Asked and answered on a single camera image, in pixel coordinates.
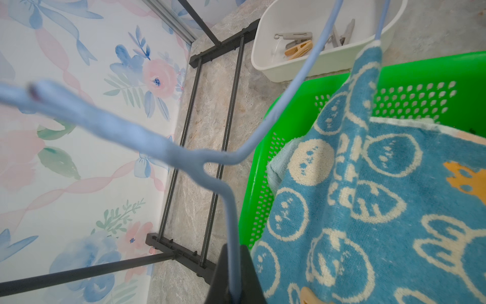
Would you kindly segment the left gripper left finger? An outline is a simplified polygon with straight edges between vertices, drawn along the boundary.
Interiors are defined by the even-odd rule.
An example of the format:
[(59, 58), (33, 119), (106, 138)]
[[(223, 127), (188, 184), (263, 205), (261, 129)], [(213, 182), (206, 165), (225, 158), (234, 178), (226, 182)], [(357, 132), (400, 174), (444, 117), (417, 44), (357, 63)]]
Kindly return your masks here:
[(211, 280), (210, 289), (205, 304), (228, 304), (230, 303), (229, 292), (229, 266), (227, 244), (222, 246), (218, 263)]

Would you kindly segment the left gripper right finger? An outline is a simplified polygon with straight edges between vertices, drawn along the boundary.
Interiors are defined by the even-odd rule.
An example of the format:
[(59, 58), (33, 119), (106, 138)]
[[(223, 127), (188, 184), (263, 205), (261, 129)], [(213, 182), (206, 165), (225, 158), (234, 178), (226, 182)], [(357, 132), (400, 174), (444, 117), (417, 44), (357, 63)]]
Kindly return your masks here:
[(241, 304), (267, 304), (258, 280), (250, 251), (246, 245), (240, 246), (242, 293)]

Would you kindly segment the light green towel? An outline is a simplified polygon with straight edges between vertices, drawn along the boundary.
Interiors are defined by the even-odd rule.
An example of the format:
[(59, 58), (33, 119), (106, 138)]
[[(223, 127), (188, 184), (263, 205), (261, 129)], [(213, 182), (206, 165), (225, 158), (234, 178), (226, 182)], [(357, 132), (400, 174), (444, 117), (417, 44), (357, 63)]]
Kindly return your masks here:
[(294, 151), (299, 146), (304, 137), (294, 138), (289, 141), (277, 155), (267, 164), (268, 186), (274, 195), (285, 177), (288, 164), (291, 161)]

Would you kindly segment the teal patterned towel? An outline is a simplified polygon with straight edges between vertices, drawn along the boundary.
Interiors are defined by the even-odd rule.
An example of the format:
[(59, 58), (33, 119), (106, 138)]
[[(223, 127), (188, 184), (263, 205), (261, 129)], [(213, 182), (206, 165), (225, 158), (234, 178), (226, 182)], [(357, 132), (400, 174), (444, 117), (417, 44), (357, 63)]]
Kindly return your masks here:
[(382, 48), (293, 151), (251, 251), (268, 303), (485, 302), (485, 139), (371, 115)]

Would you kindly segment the grey clothespin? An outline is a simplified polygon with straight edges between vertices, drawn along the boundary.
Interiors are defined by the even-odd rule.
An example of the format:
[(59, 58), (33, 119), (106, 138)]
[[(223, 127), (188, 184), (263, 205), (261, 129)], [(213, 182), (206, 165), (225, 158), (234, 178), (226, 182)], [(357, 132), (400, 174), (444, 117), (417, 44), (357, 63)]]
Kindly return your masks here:
[(276, 40), (283, 39), (289, 41), (289, 43), (286, 44), (286, 49), (290, 49), (306, 41), (311, 41), (312, 38), (312, 32), (286, 32), (274, 35), (274, 39)]

